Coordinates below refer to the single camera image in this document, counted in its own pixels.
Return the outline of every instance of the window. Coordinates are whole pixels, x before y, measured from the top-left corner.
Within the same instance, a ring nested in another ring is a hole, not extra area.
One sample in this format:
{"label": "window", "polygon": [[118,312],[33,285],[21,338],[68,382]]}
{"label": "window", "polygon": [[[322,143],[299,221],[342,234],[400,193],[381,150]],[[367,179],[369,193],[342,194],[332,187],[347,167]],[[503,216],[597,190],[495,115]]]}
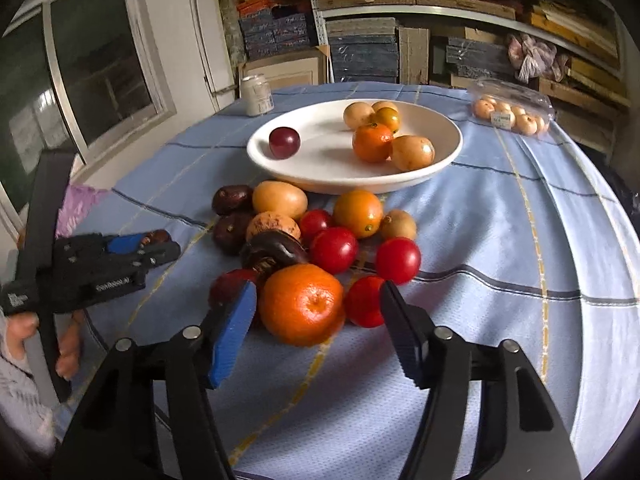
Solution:
{"label": "window", "polygon": [[36,0],[0,38],[0,206],[16,228],[44,147],[91,164],[167,113],[139,5]]}

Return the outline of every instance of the plaid tablecloth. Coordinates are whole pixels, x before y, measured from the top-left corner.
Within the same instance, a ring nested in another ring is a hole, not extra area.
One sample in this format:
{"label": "plaid tablecloth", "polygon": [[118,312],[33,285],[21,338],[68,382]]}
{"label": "plaid tablecloth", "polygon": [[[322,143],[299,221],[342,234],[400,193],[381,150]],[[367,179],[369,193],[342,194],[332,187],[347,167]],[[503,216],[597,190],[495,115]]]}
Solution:
{"label": "plaid tablecloth", "polygon": [[[453,164],[383,196],[386,208],[403,208],[418,222],[422,268],[402,293],[469,341],[519,341],[586,475],[640,396],[638,239],[609,186],[556,124],[542,140],[498,131],[475,122],[466,92],[429,86],[288,88],[274,93],[273,112],[257,118],[236,102],[123,178],[79,232],[165,228],[183,256],[152,272],[146,290],[89,310],[82,370],[72,399],[56,410],[60,431],[116,339],[148,344],[199,323],[210,282],[238,265],[207,230],[216,221],[210,200],[217,188],[268,177],[246,155],[251,134],[277,114],[345,98],[417,103],[462,130]],[[331,208],[333,200],[312,195],[310,208]],[[372,257],[365,244],[358,270],[343,282],[371,272]],[[176,475],[163,389],[158,384],[158,432],[166,471]],[[470,393],[458,474],[474,450],[479,389]],[[353,326],[309,349],[252,332],[234,373],[210,394],[232,464],[277,480],[395,479],[425,398],[402,374],[384,327]]]}

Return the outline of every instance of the window pane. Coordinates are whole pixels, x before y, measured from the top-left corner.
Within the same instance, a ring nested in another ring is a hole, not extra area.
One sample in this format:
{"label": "window pane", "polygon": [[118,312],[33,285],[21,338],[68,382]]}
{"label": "window pane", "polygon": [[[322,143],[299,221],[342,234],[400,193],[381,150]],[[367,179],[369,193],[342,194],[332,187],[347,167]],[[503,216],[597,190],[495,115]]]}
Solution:
{"label": "window pane", "polygon": [[0,180],[19,212],[43,147],[76,150],[51,89],[41,14],[0,39],[0,74]]}
{"label": "window pane", "polygon": [[125,0],[51,4],[56,55],[87,145],[151,104]]}

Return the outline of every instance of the logo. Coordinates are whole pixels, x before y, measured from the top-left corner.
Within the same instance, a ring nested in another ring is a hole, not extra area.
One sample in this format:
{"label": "logo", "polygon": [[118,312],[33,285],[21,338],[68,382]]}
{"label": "logo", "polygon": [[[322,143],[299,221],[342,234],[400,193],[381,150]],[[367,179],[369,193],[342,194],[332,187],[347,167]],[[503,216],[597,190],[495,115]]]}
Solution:
{"label": "logo", "polygon": [[122,278],[120,280],[113,280],[112,282],[107,282],[103,285],[96,285],[95,290],[98,292],[103,292],[105,290],[109,290],[110,288],[116,288],[117,286],[127,285],[127,283],[131,283],[131,278]]}
{"label": "logo", "polygon": [[14,308],[23,306],[28,299],[25,294],[21,294],[20,296],[13,293],[9,294],[9,303],[11,303],[11,306]]}

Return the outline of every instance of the container of fruit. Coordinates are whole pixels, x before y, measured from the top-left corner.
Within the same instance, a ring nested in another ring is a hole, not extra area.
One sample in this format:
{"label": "container of fruit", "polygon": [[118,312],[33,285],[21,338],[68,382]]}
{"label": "container of fruit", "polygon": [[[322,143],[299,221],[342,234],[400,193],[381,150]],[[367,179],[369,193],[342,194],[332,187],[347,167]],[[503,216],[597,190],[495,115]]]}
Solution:
{"label": "container of fruit", "polygon": [[524,136],[546,133],[555,110],[549,98],[530,88],[497,79],[480,79],[467,88],[476,118]]}
{"label": "container of fruit", "polygon": [[329,194],[420,184],[461,149],[462,133],[444,115],[373,99],[293,110],[261,126],[247,144],[249,158],[276,179]]}

